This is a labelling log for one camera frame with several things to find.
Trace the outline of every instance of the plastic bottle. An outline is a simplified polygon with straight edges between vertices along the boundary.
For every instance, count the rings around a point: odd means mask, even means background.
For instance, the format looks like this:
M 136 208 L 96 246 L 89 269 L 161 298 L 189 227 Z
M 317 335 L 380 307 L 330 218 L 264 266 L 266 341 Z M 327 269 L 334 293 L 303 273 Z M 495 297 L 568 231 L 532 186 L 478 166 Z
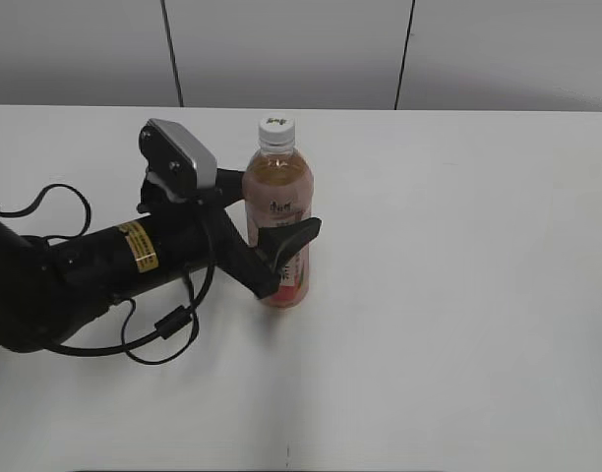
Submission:
M 294 120 L 271 113 L 260 121 L 260 149 L 251 159 L 242 181 L 246 202 L 249 245 L 257 245 L 258 228 L 284 226 L 309 218 L 314 177 L 295 147 Z M 309 248 L 297 254 L 281 274 L 279 291 L 264 300 L 288 308 L 308 292 Z

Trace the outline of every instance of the cable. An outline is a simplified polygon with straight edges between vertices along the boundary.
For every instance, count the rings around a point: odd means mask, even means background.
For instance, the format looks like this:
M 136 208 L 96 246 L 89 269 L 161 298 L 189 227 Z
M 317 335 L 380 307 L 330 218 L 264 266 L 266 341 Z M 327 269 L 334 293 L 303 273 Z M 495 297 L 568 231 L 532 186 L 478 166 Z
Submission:
M 143 359 L 143 358 L 133 354 L 131 352 L 131 348 L 129 348 L 128 344 L 126 343 L 126 327 L 128 325 L 130 318 L 133 316 L 133 313 L 134 313 L 134 312 L 131 312 L 128 314 L 128 316 L 124 320 L 124 323 L 122 323 L 122 329 L 120 330 L 120 339 L 122 341 L 122 346 L 124 346 L 124 353 L 128 357 L 130 357 L 132 360 L 134 360 L 135 362 L 144 364 L 146 366 L 158 366 L 158 365 L 173 361 L 174 359 L 179 357 L 181 354 L 183 354 L 192 345 L 192 343 L 196 340 L 197 336 L 199 335 L 201 326 L 199 323 L 199 318 L 196 314 L 196 309 L 199 307 L 199 305 L 201 305 L 201 303 L 203 303 L 203 300 L 205 300 L 205 297 L 207 296 L 208 292 L 210 291 L 211 283 L 213 282 L 213 274 L 215 273 L 215 257 L 214 257 L 213 239 L 211 237 L 210 229 L 202 219 L 200 219 L 199 222 L 201 223 L 201 226 L 203 227 L 203 231 L 205 232 L 205 236 L 207 238 L 208 249 L 209 249 L 208 250 L 209 259 L 208 259 L 208 265 L 207 265 L 207 273 L 205 274 L 205 280 L 203 281 L 201 290 L 199 290 L 199 294 L 196 296 L 196 298 L 194 297 L 194 284 L 192 283 L 192 280 L 190 279 L 190 273 L 187 269 L 184 269 L 184 271 L 183 271 L 183 281 L 185 282 L 185 286 L 187 287 L 187 290 L 188 290 L 188 296 L 190 299 L 190 314 L 192 315 L 192 331 L 190 332 L 190 337 L 189 337 L 187 343 L 181 349 L 179 349 L 177 352 L 175 352 L 174 354 L 172 354 L 169 357 L 160 359 L 158 361 L 149 361 L 149 360 Z
M 135 313 L 135 310 L 137 309 L 137 304 L 135 303 L 135 300 L 133 300 L 132 298 L 123 300 L 123 302 L 129 302 L 131 304 L 131 310 L 129 311 L 129 314 L 127 316 L 127 319 L 129 319 Z M 149 343 L 153 342 L 154 340 L 159 339 L 160 337 L 161 337 L 161 334 L 158 331 L 153 331 L 153 332 L 147 334 L 146 336 L 140 337 L 139 339 L 136 339 L 135 341 L 131 341 L 127 344 L 122 343 L 117 346 L 94 347 L 94 348 L 65 346 L 63 344 L 57 344 L 55 342 L 43 339 L 40 336 L 33 336 L 31 339 L 33 342 L 36 342 L 36 344 L 39 347 L 42 347 L 46 351 L 54 352 L 56 354 L 62 354 L 64 356 L 106 357 L 106 356 L 113 356 L 115 354 L 123 354 L 125 352 L 124 351 L 125 348 L 126 349 L 137 349 L 138 347 L 145 346 L 146 344 L 149 344 Z
M 75 189 L 71 185 L 50 184 L 47 187 L 43 187 L 43 189 L 38 193 L 38 195 L 36 196 L 34 201 L 31 204 L 29 204 L 26 208 L 20 209 L 19 211 L 1 211 L 0 210 L 0 217 L 1 218 L 23 218 L 24 216 L 31 215 L 41 205 L 41 203 L 43 202 L 43 199 L 45 198 L 47 193 L 50 190 L 57 189 L 57 188 L 67 189 L 70 192 L 73 192 L 74 194 L 76 194 L 76 196 L 80 199 L 80 201 L 83 203 L 83 207 L 85 207 L 85 224 L 83 225 L 83 229 L 80 231 L 80 233 L 78 233 L 74 236 L 62 236 L 62 235 L 52 234 L 49 236 L 43 236 L 41 239 L 43 239 L 44 241 L 49 241 L 50 239 L 64 239 L 66 241 L 69 241 L 72 239 L 80 238 L 85 233 L 87 233 L 87 231 L 89 230 L 89 227 L 91 225 L 91 205 L 90 205 L 89 201 L 85 198 L 85 196 L 83 194 L 81 194 L 81 192 L 78 189 Z

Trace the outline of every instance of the robotic arm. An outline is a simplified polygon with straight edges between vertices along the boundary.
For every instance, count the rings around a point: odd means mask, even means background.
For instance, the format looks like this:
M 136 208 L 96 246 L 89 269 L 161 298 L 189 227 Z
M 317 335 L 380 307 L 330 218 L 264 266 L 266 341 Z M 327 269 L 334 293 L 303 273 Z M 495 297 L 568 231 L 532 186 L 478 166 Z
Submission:
M 69 239 L 20 236 L 0 222 L 1 346 L 15 352 L 48 349 L 86 357 L 130 355 L 131 349 L 167 338 L 189 323 L 191 343 L 198 334 L 196 307 L 215 266 L 258 298 L 268 297 L 278 289 L 281 268 L 319 234 L 321 221 L 310 218 L 260 229 L 257 247 L 250 248 L 225 211 L 243 198 L 243 172 L 218 169 L 215 157 L 178 123 L 150 119 L 140 133 L 140 150 L 148 168 L 137 210 L 146 216 Z M 0 217 L 29 214 L 46 190 L 29 210 L 0 211 Z M 87 229 L 89 204 L 70 190 L 86 206 Z M 48 243 L 56 238 L 68 240 Z M 194 297 L 188 274 L 205 267 L 205 285 Z M 126 343 L 122 329 L 121 346 L 62 345 L 111 305 L 130 301 L 132 315 L 132 297 L 182 276 L 191 287 L 190 305 L 172 311 L 148 336 Z

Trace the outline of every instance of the table surface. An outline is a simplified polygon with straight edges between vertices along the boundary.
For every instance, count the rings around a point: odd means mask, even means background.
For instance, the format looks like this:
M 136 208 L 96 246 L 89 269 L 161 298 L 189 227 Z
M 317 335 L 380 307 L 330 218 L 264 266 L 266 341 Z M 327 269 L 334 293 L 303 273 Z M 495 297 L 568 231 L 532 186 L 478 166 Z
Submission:
M 303 304 L 219 271 L 169 365 L 0 349 L 0 470 L 602 471 L 602 114 L 293 113 L 324 221 Z M 132 219 L 148 118 L 244 168 L 262 114 L 0 106 L 0 205 L 66 182 L 92 230 Z M 78 231 L 59 192 L 11 226 Z M 184 297 L 140 297 L 132 335 Z M 125 309 L 70 344 L 114 343 Z

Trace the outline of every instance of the white bottle cap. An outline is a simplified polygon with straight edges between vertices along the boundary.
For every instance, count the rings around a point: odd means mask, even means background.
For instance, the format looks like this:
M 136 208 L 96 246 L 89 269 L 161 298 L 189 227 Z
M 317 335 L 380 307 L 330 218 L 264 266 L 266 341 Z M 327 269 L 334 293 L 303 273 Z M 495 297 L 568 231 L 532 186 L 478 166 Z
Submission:
M 273 146 L 294 144 L 294 120 L 284 113 L 269 113 L 260 120 L 260 142 Z

